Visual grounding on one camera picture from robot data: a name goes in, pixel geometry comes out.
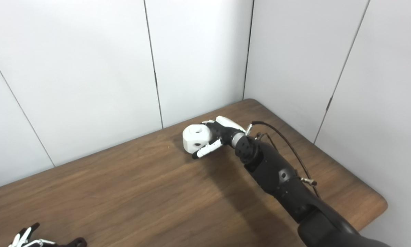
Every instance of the wooden table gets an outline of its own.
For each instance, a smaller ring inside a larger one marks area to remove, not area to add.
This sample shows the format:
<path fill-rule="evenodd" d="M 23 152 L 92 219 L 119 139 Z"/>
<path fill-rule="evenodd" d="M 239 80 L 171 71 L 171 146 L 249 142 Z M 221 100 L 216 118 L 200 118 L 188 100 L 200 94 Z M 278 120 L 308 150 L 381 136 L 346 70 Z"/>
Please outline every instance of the wooden table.
<path fill-rule="evenodd" d="M 303 246 L 276 200 L 244 170 L 230 147 L 192 160 L 182 130 L 222 115 L 243 127 L 280 128 L 318 181 L 321 197 L 358 230 L 387 209 L 377 192 L 255 100 L 244 100 L 0 187 L 0 246 L 22 228 L 33 238 L 89 247 Z M 280 153 L 303 174 L 279 136 Z"/>

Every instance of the black cable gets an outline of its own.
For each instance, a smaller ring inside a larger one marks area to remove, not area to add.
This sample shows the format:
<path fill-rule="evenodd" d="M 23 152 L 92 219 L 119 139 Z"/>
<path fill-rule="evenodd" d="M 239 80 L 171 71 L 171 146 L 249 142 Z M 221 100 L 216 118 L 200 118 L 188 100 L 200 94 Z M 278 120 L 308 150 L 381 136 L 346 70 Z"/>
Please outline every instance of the black cable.
<path fill-rule="evenodd" d="M 269 123 L 266 123 L 266 122 L 263 122 L 263 121 L 253 121 L 251 124 L 252 124 L 253 126 L 254 126 L 254 125 L 265 125 L 265 126 L 268 126 L 268 127 L 270 127 L 273 131 L 275 131 L 277 134 L 279 134 L 279 136 L 280 136 L 280 137 L 286 142 L 286 144 L 290 147 L 290 149 L 291 149 L 292 152 L 294 153 L 295 157 L 297 157 L 297 159 L 298 159 L 298 161 L 300 162 L 301 167 L 303 168 L 304 173 L 306 174 L 307 178 L 308 178 L 308 179 L 312 179 L 311 176 L 310 176 L 310 174 L 309 174 L 309 171 L 307 170 L 306 166 L 305 166 L 304 163 L 303 163 L 303 160 L 300 158 L 300 156 L 298 155 L 297 151 L 293 148 L 292 144 L 288 141 L 288 139 L 287 139 L 279 130 L 277 130 L 274 126 L 270 125 Z M 267 137 L 268 137 L 269 140 L 271 141 L 271 144 L 273 144 L 273 141 L 272 141 L 271 137 L 269 136 L 269 134 L 267 134 L 267 133 L 265 133 L 265 134 L 267 135 Z M 318 189 L 316 188 L 316 186 L 312 186 L 312 188 L 313 188 L 313 190 L 314 190 L 314 192 L 315 192 L 315 195 L 316 195 L 317 197 L 321 198 L 320 195 L 319 195 L 319 193 L 318 193 Z"/>
<path fill-rule="evenodd" d="M 261 141 L 261 140 L 262 140 L 263 136 L 267 136 L 267 137 L 268 137 L 268 139 L 269 139 L 269 141 L 271 142 L 271 144 L 272 144 L 272 145 L 273 145 L 273 147 L 275 148 L 275 150 L 277 150 L 277 151 L 278 151 L 278 149 L 277 149 L 276 145 L 274 144 L 273 140 L 271 139 L 271 137 L 269 136 L 269 134 L 268 134 L 268 133 L 263 133 L 263 134 L 261 134 L 261 135 L 259 136 L 259 141 Z"/>

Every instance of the cable connector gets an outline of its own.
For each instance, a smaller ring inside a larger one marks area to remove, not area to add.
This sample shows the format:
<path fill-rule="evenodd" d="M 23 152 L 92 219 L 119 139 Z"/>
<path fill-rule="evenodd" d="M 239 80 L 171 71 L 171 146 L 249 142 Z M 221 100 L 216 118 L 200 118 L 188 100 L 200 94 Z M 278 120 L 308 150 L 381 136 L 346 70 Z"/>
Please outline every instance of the cable connector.
<path fill-rule="evenodd" d="M 318 184 L 315 180 L 309 179 L 309 178 L 300 178 L 300 180 L 301 180 L 303 183 L 309 184 L 310 186 L 316 186 L 316 185 Z"/>
<path fill-rule="evenodd" d="M 253 125 L 250 123 L 248 125 L 248 128 L 246 128 L 245 136 L 248 136 L 251 133 L 251 128 L 253 128 Z"/>

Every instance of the black robotic arm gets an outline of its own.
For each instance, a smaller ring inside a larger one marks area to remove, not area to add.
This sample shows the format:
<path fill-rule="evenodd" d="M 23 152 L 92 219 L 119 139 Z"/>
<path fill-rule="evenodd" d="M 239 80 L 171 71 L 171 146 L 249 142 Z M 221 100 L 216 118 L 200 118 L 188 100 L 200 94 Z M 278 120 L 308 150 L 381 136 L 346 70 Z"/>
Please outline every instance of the black robotic arm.
<path fill-rule="evenodd" d="M 307 188 L 305 179 L 273 146 L 248 136 L 249 130 L 224 119 L 204 122 L 216 139 L 193 153 L 193 158 L 202 157 L 198 153 L 216 147 L 216 143 L 233 147 L 257 184 L 299 224 L 298 235 L 307 247 L 389 247 L 360 236 L 347 220 Z"/>

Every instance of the white wall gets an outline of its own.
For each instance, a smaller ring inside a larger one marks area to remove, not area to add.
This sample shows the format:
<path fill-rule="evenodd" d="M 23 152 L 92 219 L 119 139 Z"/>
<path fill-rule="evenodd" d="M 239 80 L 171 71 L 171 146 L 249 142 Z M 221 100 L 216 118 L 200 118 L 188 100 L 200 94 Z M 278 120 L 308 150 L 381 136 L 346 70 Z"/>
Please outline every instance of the white wall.
<path fill-rule="evenodd" d="M 254 4 L 245 98 L 314 141 L 367 0 Z"/>
<path fill-rule="evenodd" d="M 0 74 L 0 186 L 52 167 Z"/>
<path fill-rule="evenodd" d="M 56 165 L 161 128 L 142 0 L 0 1 L 0 69 Z"/>
<path fill-rule="evenodd" d="M 146 0 L 163 125 L 242 100 L 253 0 Z"/>
<path fill-rule="evenodd" d="M 371 0 L 316 145 L 387 200 L 362 234 L 411 247 L 411 0 Z"/>

